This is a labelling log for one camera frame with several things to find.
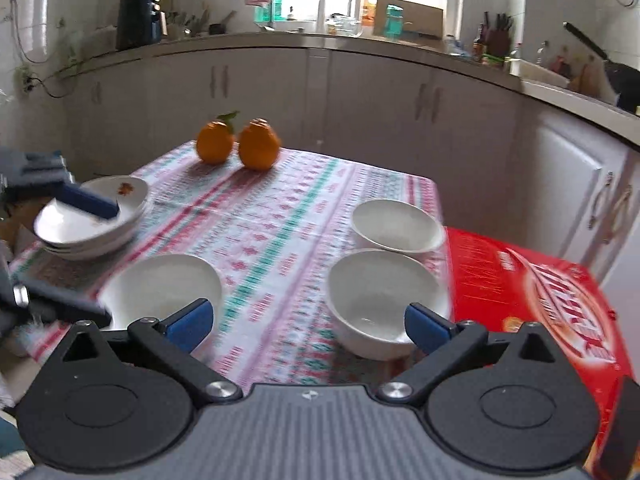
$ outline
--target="cutting board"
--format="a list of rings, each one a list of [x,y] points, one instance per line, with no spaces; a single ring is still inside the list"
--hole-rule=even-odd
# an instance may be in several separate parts
[[[437,7],[430,7],[406,0],[378,0],[376,3],[376,20],[373,25],[373,34],[384,36],[386,22],[386,6],[395,5],[402,7],[402,30],[420,32],[438,39],[443,35],[444,11]]]

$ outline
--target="patterned tablecloth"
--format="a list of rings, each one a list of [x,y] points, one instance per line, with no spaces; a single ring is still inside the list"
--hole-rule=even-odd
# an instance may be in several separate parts
[[[116,271],[155,254],[204,258],[226,286],[224,316],[194,355],[245,391],[255,382],[377,384],[410,364],[358,358],[335,341],[324,302],[331,264],[352,248],[350,216],[368,198],[417,205],[440,219],[434,183],[318,155],[282,150],[267,173],[246,170],[234,153],[211,167],[184,144],[135,173],[154,208],[117,253],[67,262],[35,246],[12,270],[95,295]],[[447,281],[447,248],[425,265]],[[65,326],[30,326],[20,340],[43,362]]]

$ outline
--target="stack of plates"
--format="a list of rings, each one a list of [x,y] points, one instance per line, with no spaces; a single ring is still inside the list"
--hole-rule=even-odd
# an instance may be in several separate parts
[[[82,188],[115,200],[120,213],[102,220],[65,205],[49,202],[33,225],[47,252],[65,260],[89,260],[111,253],[128,243],[152,206],[149,187],[141,178],[107,176],[82,184]]]

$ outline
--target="countertop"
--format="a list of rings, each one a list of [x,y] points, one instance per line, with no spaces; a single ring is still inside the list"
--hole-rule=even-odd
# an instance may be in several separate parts
[[[227,48],[323,48],[372,56],[383,56],[432,66],[473,77],[490,84],[545,102],[609,130],[628,143],[640,148],[640,118],[593,98],[546,85],[521,80],[505,72],[479,65],[459,57],[448,56],[429,46],[393,43],[384,38],[347,38],[322,34],[292,34],[290,32],[256,32],[204,36],[181,41],[163,42],[123,52],[112,52],[85,61],[78,68],[68,68],[67,75],[92,72],[115,64],[140,59],[167,56],[197,50]]]

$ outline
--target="faucet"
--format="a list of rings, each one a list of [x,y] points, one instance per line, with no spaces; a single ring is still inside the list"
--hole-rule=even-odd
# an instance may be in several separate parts
[[[275,15],[275,7],[276,7],[276,0],[270,0],[270,2],[269,2],[269,21],[267,22],[266,27],[260,27],[265,32],[273,32],[274,31],[274,28],[273,28],[273,17]]]

